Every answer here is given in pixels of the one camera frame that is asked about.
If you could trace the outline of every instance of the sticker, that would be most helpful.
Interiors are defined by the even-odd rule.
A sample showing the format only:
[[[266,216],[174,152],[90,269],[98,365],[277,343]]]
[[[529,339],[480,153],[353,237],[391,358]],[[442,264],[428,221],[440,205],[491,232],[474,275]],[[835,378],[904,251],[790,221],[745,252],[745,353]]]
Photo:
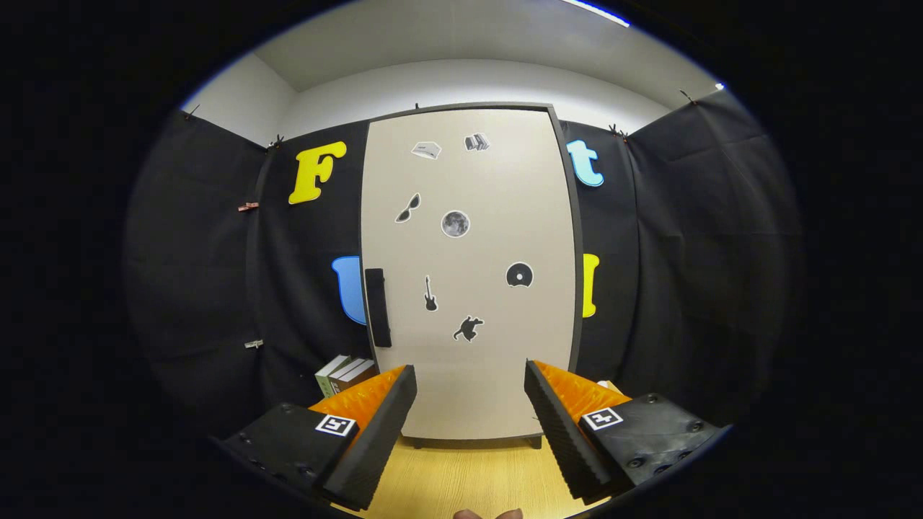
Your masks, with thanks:
[[[588,318],[596,313],[593,304],[593,273],[599,265],[599,257],[594,254],[583,255],[583,317]]]
[[[442,151],[442,147],[440,147],[435,142],[428,141],[428,142],[417,142],[416,146],[414,146],[414,148],[410,150],[410,153],[413,153],[414,155],[418,157],[423,157],[425,159],[432,159],[435,161],[437,158],[439,158],[439,153],[441,151]]]
[[[324,419],[320,420],[320,423],[314,429],[319,430],[320,432],[326,432],[334,436],[346,436],[349,434],[351,428],[355,424],[355,420],[352,418],[344,418],[342,416],[326,415]]]
[[[442,217],[442,232],[450,238],[460,238],[471,228],[468,215],[461,211],[449,211]]]
[[[289,195],[289,204],[308,202],[320,197],[320,187],[317,187],[315,178],[320,182],[330,180],[333,172],[333,157],[341,159],[346,154],[346,144],[343,141],[327,144],[304,150],[294,156],[298,161],[298,173],[294,178],[294,191]]]
[[[532,278],[532,267],[528,263],[519,261],[507,268],[507,284],[509,286],[530,286]]]
[[[574,163],[574,174],[578,180],[589,187],[600,187],[603,185],[602,175],[593,170],[593,163],[590,160],[596,160],[596,152],[586,147],[586,142],[582,140],[573,140],[568,142],[568,153]]]
[[[586,423],[590,424],[590,427],[593,428],[593,430],[607,428],[609,426],[614,426],[625,421],[621,416],[616,414],[616,412],[609,407],[606,409],[600,409],[599,411],[593,411],[592,413],[587,413],[586,415],[583,415],[583,419],[586,420]]]
[[[464,147],[467,151],[483,151],[490,148],[490,141],[483,133],[475,133],[464,138]]]
[[[366,324],[366,302],[362,295],[362,277],[358,256],[343,256],[335,259],[330,267],[337,273],[340,283],[340,304],[346,317]]]
[[[459,330],[452,334],[452,339],[458,341],[459,333],[464,336],[465,340],[471,342],[471,340],[477,335],[477,332],[474,331],[474,327],[478,324],[484,324],[482,320],[479,320],[477,317],[471,319],[471,316],[468,316],[468,319],[461,322]]]
[[[420,193],[415,194],[414,197],[410,199],[410,202],[407,204],[407,208],[401,211],[401,214],[399,214],[398,217],[394,219],[394,221],[397,223],[404,223],[410,220],[410,211],[418,207],[420,207]]]
[[[439,309],[439,306],[436,304],[436,296],[429,291],[429,276],[426,276],[426,293],[423,294],[423,298],[426,300],[426,309],[435,312]]]

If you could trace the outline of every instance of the door handle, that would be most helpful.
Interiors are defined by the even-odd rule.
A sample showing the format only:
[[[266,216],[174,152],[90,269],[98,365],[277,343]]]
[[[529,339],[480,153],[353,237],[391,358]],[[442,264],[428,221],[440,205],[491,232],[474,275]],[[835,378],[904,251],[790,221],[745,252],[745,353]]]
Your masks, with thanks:
[[[372,344],[379,348],[391,347],[391,328],[388,325],[388,301],[385,299],[385,272],[366,269],[366,298],[368,304],[368,329]]]

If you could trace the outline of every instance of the cat sticker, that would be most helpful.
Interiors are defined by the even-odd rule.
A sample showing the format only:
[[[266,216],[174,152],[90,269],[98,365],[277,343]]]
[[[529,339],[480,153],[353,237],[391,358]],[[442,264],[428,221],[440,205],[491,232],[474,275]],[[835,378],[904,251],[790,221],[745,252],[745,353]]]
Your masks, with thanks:
[[[482,320],[479,320],[477,317],[471,319],[471,316],[468,316],[468,319],[461,322],[459,330],[452,334],[452,339],[458,341],[459,333],[464,336],[465,340],[471,342],[471,340],[477,335],[477,332],[474,331],[474,327],[478,324],[484,324]]]

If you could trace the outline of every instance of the finger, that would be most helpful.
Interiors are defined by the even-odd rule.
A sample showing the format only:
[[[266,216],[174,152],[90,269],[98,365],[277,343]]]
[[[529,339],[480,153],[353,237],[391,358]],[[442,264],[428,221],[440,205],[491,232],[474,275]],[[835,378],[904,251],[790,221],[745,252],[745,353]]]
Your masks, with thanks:
[[[452,515],[452,519],[481,519],[481,516],[466,508],[464,510],[457,511],[455,515]]]
[[[501,513],[497,519],[522,519],[522,508]]]

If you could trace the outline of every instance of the door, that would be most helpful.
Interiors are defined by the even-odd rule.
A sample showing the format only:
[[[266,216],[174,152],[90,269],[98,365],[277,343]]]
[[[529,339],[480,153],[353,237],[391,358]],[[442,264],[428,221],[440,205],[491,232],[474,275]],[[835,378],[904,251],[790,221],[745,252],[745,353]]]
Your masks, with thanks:
[[[556,123],[543,107],[370,124],[360,224],[366,321],[382,371],[415,366],[405,436],[541,433],[522,388],[525,361],[570,366],[582,284]]]

